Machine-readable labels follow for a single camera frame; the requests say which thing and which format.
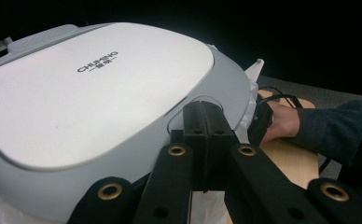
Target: chunmi logo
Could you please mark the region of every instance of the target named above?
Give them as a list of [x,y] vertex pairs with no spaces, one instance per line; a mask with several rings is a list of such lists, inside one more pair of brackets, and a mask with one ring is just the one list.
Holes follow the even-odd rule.
[[82,73],[82,72],[86,72],[86,71],[90,72],[91,70],[94,70],[96,68],[102,68],[105,65],[112,63],[112,61],[117,58],[116,55],[118,55],[118,53],[116,51],[113,51],[91,63],[88,63],[87,65],[85,65],[83,67],[78,68],[77,71],[79,73]]

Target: wooden surface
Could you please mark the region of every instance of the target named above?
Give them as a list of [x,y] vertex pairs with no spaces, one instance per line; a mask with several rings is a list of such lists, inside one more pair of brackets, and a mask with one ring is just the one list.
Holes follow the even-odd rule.
[[[259,93],[264,98],[272,95],[272,92],[264,90],[260,90]],[[314,108],[314,105],[307,100],[299,99],[299,101],[304,108]],[[289,106],[285,99],[281,99],[280,104]],[[304,189],[307,188],[310,180],[319,177],[316,152],[295,146],[281,139],[273,139],[260,148],[292,183]]]

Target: black background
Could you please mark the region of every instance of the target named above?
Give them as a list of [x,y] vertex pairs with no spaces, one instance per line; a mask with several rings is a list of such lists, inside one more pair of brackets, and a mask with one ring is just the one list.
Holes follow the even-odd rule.
[[116,21],[213,44],[243,69],[261,58],[262,76],[362,95],[362,1],[0,0],[0,40]]

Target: black cable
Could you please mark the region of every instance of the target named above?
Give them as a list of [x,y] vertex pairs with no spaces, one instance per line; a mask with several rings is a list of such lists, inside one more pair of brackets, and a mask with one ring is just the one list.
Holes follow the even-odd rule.
[[326,158],[323,162],[323,164],[321,164],[320,169],[318,170],[318,174],[321,175],[321,173],[327,168],[327,166],[329,165],[329,163],[331,162],[330,158]]
[[299,107],[299,108],[303,108],[302,104],[300,103],[300,101],[298,100],[298,98],[294,95],[290,95],[290,94],[275,94],[275,95],[272,95],[272,96],[269,96],[269,97],[266,97],[264,98],[263,100],[261,100],[257,106],[260,106],[264,103],[267,103],[268,101],[272,101],[272,100],[275,100],[275,99],[278,99],[278,98],[285,98],[285,99],[291,99],[292,103],[294,103],[294,105],[296,107]]
[[[258,88],[259,90],[262,90],[262,89],[274,89],[276,90],[280,95],[284,95],[279,89],[275,88],[275,87],[272,87],[272,86],[263,86],[263,87],[260,87]],[[291,102],[289,102],[288,98],[285,98],[285,100],[288,102],[288,104],[292,107],[292,108],[295,108],[294,105],[291,104]]]

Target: dark sleeve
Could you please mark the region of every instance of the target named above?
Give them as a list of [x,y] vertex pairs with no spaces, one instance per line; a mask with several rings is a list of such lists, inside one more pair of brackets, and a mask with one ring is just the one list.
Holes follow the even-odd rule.
[[348,167],[362,168],[362,101],[331,109],[298,108],[300,126],[288,139]]

